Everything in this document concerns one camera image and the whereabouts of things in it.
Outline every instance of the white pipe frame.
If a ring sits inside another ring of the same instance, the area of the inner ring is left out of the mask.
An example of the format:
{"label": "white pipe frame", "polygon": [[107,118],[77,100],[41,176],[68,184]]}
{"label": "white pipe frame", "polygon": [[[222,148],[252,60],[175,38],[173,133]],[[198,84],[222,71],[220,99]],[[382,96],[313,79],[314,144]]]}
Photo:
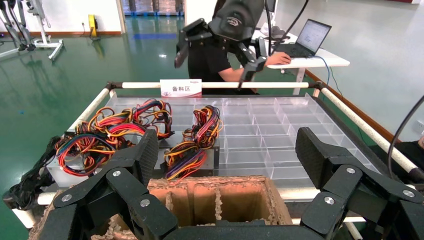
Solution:
{"label": "white pipe frame", "polygon": [[[99,107],[102,101],[109,95],[110,98],[117,97],[117,93],[114,89],[111,89],[111,84],[108,84],[101,92],[94,98],[94,100],[87,106],[87,108],[81,113],[81,115],[73,122],[69,127],[69,130],[73,130],[75,126],[80,124],[93,114],[93,112]],[[232,89],[237,88],[238,82],[202,82],[202,88],[226,88]],[[161,87],[159,82],[122,82],[122,89],[158,89]],[[310,84],[307,82],[244,82],[242,88],[246,89],[266,89],[266,88],[278,88],[278,89],[289,89],[289,88],[310,88]],[[347,105],[345,105],[338,97],[332,94],[327,88],[322,88],[320,91],[315,90],[313,96],[318,97],[319,93],[323,93],[331,102],[333,102],[340,110],[345,113],[349,119],[358,125],[371,139],[373,139],[382,149],[386,152],[389,149],[390,143],[383,138],[377,131],[375,131],[370,125],[362,120],[356,113],[354,113]],[[416,168],[408,158],[400,153],[396,148],[393,150],[393,159],[399,163],[399,165],[407,172]],[[278,192],[280,196],[287,202],[296,202],[311,200],[320,192],[315,188],[279,188]],[[53,193],[42,193],[40,194],[37,202],[39,205],[49,205],[53,202]],[[21,222],[27,228],[31,228],[34,225],[34,216],[31,211],[21,211],[18,209],[12,209],[13,212],[18,216]]]}

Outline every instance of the laptop screen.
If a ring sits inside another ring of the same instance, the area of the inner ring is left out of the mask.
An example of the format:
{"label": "laptop screen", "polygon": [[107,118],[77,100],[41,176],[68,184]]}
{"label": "laptop screen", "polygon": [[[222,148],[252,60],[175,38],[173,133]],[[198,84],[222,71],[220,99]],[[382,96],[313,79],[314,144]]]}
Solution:
{"label": "laptop screen", "polygon": [[329,33],[330,29],[331,26],[309,19],[303,27],[299,37],[297,38],[296,43],[316,53]]}

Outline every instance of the wire harness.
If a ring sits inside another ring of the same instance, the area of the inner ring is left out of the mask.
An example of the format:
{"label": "wire harness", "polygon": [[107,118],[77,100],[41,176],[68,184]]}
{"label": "wire harness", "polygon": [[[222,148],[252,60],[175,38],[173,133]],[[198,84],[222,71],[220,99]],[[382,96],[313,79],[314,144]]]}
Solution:
{"label": "wire harness", "polygon": [[[143,136],[147,128],[155,129],[158,140],[161,140],[174,134],[171,125],[171,106],[162,100],[152,98],[120,113],[102,107],[90,121],[83,121],[75,132],[65,134],[55,144],[56,158],[66,173],[90,176],[117,150],[134,146],[138,142],[137,136]],[[82,169],[68,165],[75,158],[82,158]]]}
{"label": "wire harness", "polygon": [[207,105],[193,113],[196,123],[182,133],[183,142],[164,153],[168,180],[182,180],[199,170],[208,158],[206,150],[214,146],[222,129],[218,108]]}

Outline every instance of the wooden baseboard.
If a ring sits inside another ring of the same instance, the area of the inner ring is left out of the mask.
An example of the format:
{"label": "wooden baseboard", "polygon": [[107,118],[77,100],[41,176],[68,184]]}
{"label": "wooden baseboard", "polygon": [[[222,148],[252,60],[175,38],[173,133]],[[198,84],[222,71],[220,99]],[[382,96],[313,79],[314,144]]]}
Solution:
{"label": "wooden baseboard", "polygon": [[[101,36],[117,36],[121,35],[120,31],[98,31],[97,32]],[[4,34],[5,36],[8,36],[9,33],[7,31],[0,31],[0,34]],[[32,31],[29,33],[32,37],[40,37],[41,32],[39,31]],[[83,32],[83,31],[49,31],[47,32],[48,35],[53,37],[75,37],[75,36],[81,36],[81,37],[88,37],[90,35],[89,31]]]}
{"label": "wooden baseboard", "polygon": [[346,98],[342,97],[340,93],[338,93],[336,90],[332,89],[330,86],[326,85],[324,81],[319,79],[315,74],[310,72],[309,70],[305,71],[305,74],[310,77],[315,82],[321,81],[322,84],[332,92],[332,94],[336,95],[344,104],[346,104],[354,113],[356,113],[361,119],[363,119],[368,125],[370,125],[373,129],[375,129],[383,138],[385,138],[387,141],[391,142],[393,140],[393,134],[391,134],[388,130],[386,130],[383,126],[381,126],[378,122],[376,122],[374,119],[372,119],[370,116],[365,114],[361,109],[359,109],[357,106],[355,106],[353,103],[351,103]]}

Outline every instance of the human arm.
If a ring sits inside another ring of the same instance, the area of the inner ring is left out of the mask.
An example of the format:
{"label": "human arm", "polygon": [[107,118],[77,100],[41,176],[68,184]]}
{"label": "human arm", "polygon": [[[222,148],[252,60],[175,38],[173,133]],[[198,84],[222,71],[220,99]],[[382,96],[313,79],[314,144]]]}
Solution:
{"label": "human arm", "polygon": [[[268,65],[286,65],[290,64],[292,59],[285,52],[276,52],[272,56],[268,57],[266,60],[265,66]],[[238,82],[242,76],[244,68],[239,68],[237,70],[230,68],[219,71],[219,75],[226,82]]]}

